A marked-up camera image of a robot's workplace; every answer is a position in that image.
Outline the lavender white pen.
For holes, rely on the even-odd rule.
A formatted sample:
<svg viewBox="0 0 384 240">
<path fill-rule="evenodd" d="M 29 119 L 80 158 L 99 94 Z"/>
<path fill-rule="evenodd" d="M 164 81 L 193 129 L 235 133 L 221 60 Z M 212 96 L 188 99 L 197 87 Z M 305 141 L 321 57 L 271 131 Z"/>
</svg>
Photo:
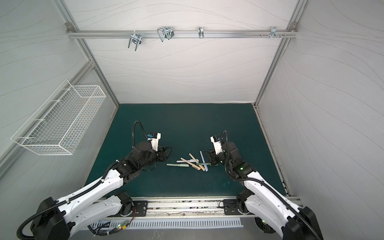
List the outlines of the lavender white pen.
<svg viewBox="0 0 384 240">
<path fill-rule="evenodd" d="M 202 151 L 200 151 L 200 155 L 201 155 L 201 159 L 202 159 L 202 163 L 206 163 L 206 161 L 205 161 L 205 158 L 204 158 L 204 155 L 203 155 L 203 152 Z M 205 172 L 208 172 L 208 166 L 203 166 L 204 167 L 204 169 L 205 169 Z"/>
</svg>

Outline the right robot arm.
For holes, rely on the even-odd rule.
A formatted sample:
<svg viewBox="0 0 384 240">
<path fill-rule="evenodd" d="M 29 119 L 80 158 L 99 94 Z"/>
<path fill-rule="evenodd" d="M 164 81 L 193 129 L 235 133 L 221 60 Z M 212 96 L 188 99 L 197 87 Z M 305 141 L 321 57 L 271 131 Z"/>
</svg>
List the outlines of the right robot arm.
<svg viewBox="0 0 384 240">
<path fill-rule="evenodd" d="M 322 240 L 315 213 L 301 208 L 272 187 L 262 175 L 245 162 L 233 142 L 212 137 L 213 149 L 206 152 L 211 165 L 223 164 L 227 176 L 245 190 L 237 196 L 242 214 L 253 214 L 263 232 L 277 233 L 283 240 Z"/>
</svg>

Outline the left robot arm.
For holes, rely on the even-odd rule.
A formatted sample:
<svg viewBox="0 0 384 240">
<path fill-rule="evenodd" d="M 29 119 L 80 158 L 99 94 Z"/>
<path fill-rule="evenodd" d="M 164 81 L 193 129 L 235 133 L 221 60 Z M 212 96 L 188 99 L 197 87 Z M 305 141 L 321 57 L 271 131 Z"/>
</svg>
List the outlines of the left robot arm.
<svg viewBox="0 0 384 240">
<path fill-rule="evenodd" d="M 112 196 L 103 203 L 97 200 L 138 177 L 143 169 L 156 162 L 165 162 L 172 150 L 162 146 L 154 150 L 151 142 L 140 142 L 97 180 L 57 200 L 49 197 L 41 202 L 37 212 L 18 227 L 17 238 L 67 240 L 86 225 L 118 214 L 129 203 L 127 193 Z"/>
</svg>

